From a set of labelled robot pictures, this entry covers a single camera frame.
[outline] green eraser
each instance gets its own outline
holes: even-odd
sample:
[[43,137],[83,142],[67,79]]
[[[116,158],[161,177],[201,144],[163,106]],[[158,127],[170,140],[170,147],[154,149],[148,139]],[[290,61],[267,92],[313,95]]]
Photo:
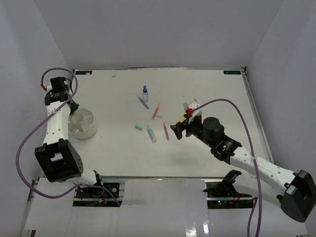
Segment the green eraser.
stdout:
[[139,123],[135,124],[135,127],[139,130],[142,130],[143,129],[143,126]]

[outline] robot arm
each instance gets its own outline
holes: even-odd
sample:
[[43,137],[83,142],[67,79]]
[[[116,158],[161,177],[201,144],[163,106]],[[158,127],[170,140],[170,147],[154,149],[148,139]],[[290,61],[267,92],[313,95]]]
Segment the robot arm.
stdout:
[[[47,85],[45,105],[48,115],[69,98],[65,78],[52,78]],[[68,117],[79,107],[73,100],[63,106],[47,122],[46,136],[41,147],[35,148],[35,156],[50,182],[102,185],[101,176],[93,170],[84,170],[80,155],[68,140]],[[89,192],[99,189],[85,187]]]
[[[189,109],[197,108],[199,104],[194,101]],[[260,180],[262,183],[263,199],[281,207],[283,212],[298,222],[305,222],[311,210],[316,204],[316,186],[309,173],[301,170],[299,173],[283,169],[263,158],[252,157],[250,151],[241,143],[228,137],[224,133],[224,127],[217,118],[206,118],[202,122],[201,111],[188,110],[180,120],[171,125],[178,140],[182,138],[182,132],[186,136],[194,135],[211,148],[211,153],[220,161],[241,168],[255,175],[253,159],[256,159]],[[232,170],[221,183],[221,187],[231,189],[232,192],[258,195],[258,186],[255,177]]]

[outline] blue marker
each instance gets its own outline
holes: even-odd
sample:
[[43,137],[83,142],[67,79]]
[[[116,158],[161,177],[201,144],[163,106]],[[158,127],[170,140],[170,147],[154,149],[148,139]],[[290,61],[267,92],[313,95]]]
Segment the blue marker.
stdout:
[[143,103],[143,105],[146,107],[146,109],[149,109],[149,107],[148,107],[148,105],[146,105],[145,101],[142,98],[140,98],[138,95],[136,95],[136,96],[140,100],[140,102]]

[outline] glue bottle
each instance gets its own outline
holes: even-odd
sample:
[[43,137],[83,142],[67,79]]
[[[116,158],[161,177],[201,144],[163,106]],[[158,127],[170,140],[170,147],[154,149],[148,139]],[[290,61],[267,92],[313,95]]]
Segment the glue bottle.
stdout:
[[149,97],[148,97],[148,91],[146,86],[144,86],[143,88],[143,100],[147,103],[149,101]]

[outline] gray wall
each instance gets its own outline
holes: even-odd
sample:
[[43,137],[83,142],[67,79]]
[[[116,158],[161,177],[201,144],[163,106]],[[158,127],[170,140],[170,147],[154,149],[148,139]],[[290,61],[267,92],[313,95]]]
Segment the gray wall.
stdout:
[[282,0],[35,0],[72,68],[240,68]]
[[[16,150],[46,116],[41,74],[67,64],[33,0],[0,0],[0,35],[0,235],[16,237],[29,194],[15,168]],[[30,182],[40,170],[34,148],[41,145],[44,130],[22,151],[21,168]]]
[[[276,163],[316,179],[316,3],[285,0],[249,64]],[[316,210],[306,222],[316,237]]]

